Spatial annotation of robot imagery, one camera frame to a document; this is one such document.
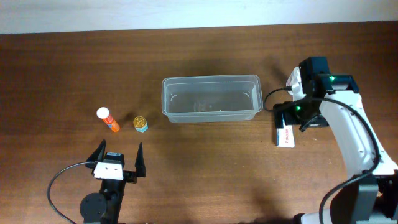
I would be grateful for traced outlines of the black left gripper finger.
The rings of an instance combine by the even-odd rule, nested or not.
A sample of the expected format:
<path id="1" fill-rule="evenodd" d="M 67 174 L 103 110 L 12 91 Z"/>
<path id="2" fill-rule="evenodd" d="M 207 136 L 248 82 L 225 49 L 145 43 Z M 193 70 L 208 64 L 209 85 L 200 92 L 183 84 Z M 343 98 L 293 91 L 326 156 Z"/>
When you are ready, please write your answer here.
<path id="1" fill-rule="evenodd" d="M 101 162 L 103 160 L 106 149 L 106 140 L 103 139 L 97 149 L 87 158 L 87 162 Z"/>
<path id="2" fill-rule="evenodd" d="M 136 168 L 136 176 L 137 177 L 145 177 L 146 176 L 146 165 L 145 165 L 145 161 L 144 161 L 144 152 L 143 152 L 142 143 L 139 144 L 134 167 Z"/>

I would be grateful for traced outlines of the white Panadol medicine box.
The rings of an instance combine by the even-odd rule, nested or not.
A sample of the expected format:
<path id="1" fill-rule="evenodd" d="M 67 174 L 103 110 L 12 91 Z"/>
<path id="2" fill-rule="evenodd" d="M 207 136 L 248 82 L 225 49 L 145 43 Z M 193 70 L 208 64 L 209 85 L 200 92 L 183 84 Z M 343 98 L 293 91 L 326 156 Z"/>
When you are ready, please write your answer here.
<path id="1" fill-rule="evenodd" d="M 286 148 L 295 147 L 292 126 L 284 126 L 283 128 L 277 128 L 276 146 L 286 147 Z"/>

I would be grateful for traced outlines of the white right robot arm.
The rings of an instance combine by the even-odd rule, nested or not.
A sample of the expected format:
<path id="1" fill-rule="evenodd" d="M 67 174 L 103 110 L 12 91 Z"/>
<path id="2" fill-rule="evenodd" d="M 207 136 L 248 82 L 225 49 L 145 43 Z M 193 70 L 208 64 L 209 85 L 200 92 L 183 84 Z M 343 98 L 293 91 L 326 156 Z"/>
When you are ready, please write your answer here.
<path id="1" fill-rule="evenodd" d="M 309 57 L 295 67 L 284 90 L 292 101 L 271 110 L 277 145 L 293 147 L 292 127 L 330 127 L 348 180 L 333 187 L 318 211 L 299 213 L 294 223 L 397 223 L 397 164 L 378 140 L 351 75 L 330 72 L 326 57 Z"/>

